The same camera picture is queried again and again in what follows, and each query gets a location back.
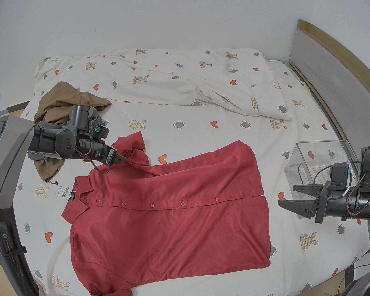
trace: white wall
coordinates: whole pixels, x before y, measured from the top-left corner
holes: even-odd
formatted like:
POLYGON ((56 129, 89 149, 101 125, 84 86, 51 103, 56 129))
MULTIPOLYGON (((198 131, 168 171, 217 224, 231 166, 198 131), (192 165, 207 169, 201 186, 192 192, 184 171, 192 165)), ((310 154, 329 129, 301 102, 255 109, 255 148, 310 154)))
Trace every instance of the white wall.
POLYGON ((370 68, 370 1, 317 0, 311 23, 370 68))
POLYGON ((287 60, 314 0, 0 0, 0 95, 33 97, 44 57, 119 48, 251 47, 287 60))

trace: red button-up shirt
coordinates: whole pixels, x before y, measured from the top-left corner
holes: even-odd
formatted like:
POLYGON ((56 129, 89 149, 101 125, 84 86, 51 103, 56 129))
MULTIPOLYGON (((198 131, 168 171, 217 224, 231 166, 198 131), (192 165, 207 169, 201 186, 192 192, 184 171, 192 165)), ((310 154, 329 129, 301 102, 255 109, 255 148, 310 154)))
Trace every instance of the red button-up shirt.
POLYGON ((156 166, 140 132, 113 145, 126 162, 77 177, 62 214, 72 224, 73 268, 91 295, 270 265, 268 205, 248 145, 156 166))

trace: black motor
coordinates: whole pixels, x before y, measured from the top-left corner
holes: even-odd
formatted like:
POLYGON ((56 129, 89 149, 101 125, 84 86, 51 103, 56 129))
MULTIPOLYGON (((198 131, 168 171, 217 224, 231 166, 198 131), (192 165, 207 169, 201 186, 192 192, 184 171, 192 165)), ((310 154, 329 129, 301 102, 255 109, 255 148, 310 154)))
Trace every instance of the black motor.
POLYGON ((293 190, 316 197, 315 200, 279 200, 284 209, 306 218, 315 217, 322 223, 324 217, 347 219, 370 219, 370 146, 361 149, 361 169, 359 182, 355 187, 347 187, 348 163, 329 166, 330 181, 325 184, 294 185, 293 190))

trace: transparent storage box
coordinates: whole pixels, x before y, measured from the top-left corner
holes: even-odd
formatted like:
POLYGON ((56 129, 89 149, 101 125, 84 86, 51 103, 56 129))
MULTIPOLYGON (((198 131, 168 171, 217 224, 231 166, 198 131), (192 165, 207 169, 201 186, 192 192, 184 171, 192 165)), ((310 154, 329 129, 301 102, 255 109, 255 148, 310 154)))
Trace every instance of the transparent storage box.
MULTIPOLYGON (((284 169, 293 199, 314 199, 313 196, 293 191, 293 185, 313 184, 315 175, 321 169, 347 161, 356 159, 351 146, 345 140, 298 142, 284 169)), ((330 180, 329 168, 317 176, 315 183, 325 184, 327 180, 330 180)))

